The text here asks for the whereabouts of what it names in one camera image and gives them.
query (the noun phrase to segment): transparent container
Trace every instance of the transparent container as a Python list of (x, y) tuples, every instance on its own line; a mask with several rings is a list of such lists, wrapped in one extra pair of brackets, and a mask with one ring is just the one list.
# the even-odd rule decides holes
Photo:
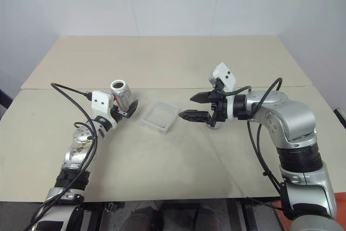
[(179, 108), (167, 102), (157, 101), (152, 104), (141, 116), (141, 122), (167, 134), (178, 115)]

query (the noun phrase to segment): beige table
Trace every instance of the beige table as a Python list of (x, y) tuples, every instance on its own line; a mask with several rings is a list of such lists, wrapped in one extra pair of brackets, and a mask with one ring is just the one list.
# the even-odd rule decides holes
[[(0, 121), (0, 200), (44, 200), (71, 143), (73, 122), (85, 121), (49, 83), (108, 91), (116, 78), (130, 84), (138, 111), (100, 146), (87, 201), (277, 195), (262, 176), (244, 121), (211, 130), (177, 118), (167, 135), (138, 121), (151, 101), (167, 101), (181, 110), (210, 109), (189, 98), (210, 90), (208, 76), (220, 61), (232, 68), (239, 86), (264, 87), (284, 77), (282, 90), (316, 115), (334, 191), (346, 191), (340, 178), (346, 132), (277, 37), (62, 37)], [(77, 100), (91, 112), (85, 98)], [(262, 150), (279, 177), (276, 149), (265, 130)]]

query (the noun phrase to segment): metal can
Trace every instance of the metal can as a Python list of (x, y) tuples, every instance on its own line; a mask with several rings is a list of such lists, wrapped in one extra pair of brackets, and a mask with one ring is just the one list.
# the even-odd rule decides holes
[(132, 103), (132, 93), (129, 86), (123, 80), (116, 80), (111, 83), (110, 89), (120, 110), (128, 111)]

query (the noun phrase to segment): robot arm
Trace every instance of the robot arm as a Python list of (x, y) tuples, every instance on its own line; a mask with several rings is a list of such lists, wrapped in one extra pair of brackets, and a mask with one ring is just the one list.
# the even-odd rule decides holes
[[(97, 133), (97, 143), (100, 145), (107, 133), (115, 129), (122, 118), (130, 118), (135, 112), (138, 100), (131, 100), (131, 92), (125, 89), (126, 100), (119, 95), (121, 93), (108, 94), (102, 91), (93, 91), (89, 100), (94, 113), (92, 123)], [(119, 102), (126, 103), (127, 111), (119, 109)], [(91, 158), (92, 154), (92, 128), (90, 122), (75, 123), (78, 126), (74, 132), (72, 145), (68, 149), (62, 163), (60, 174), (56, 179), (55, 186), (51, 188), (46, 197), (46, 202), (61, 194), (68, 186), (72, 186), (61, 196), (58, 204), (52, 206), (43, 217), (31, 228), (31, 230), (41, 231), (65, 231), (80, 230), (83, 220), (84, 190), (89, 182), (89, 175), (97, 154)], [(78, 177), (80, 170), (91, 160), (86, 170)]]
[(265, 91), (251, 91), (250, 86), (240, 89), (249, 89), (245, 95), (235, 91), (235, 78), (224, 63), (216, 67), (209, 81), (214, 86), (213, 91), (198, 93), (190, 100), (211, 103), (213, 115), (207, 111), (186, 110), (179, 116), (192, 122), (205, 122), (211, 127), (234, 117), (262, 124), (279, 154), (283, 177), (280, 194), (285, 216), (289, 219), (319, 216), (325, 222), (334, 219), (336, 201), (327, 167), (318, 152), (312, 111), (279, 91), (270, 92), (258, 108)]

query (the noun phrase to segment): orange object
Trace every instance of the orange object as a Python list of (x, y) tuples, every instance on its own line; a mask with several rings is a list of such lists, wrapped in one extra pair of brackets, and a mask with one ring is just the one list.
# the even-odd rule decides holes
[[(346, 230), (346, 192), (335, 193), (337, 204), (336, 222)], [(273, 206), (281, 207), (281, 201), (275, 201)], [(287, 219), (281, 210), (275, 209), (275, 213), (284, 231), (289, 231), (291, 228), (292, 220)]]

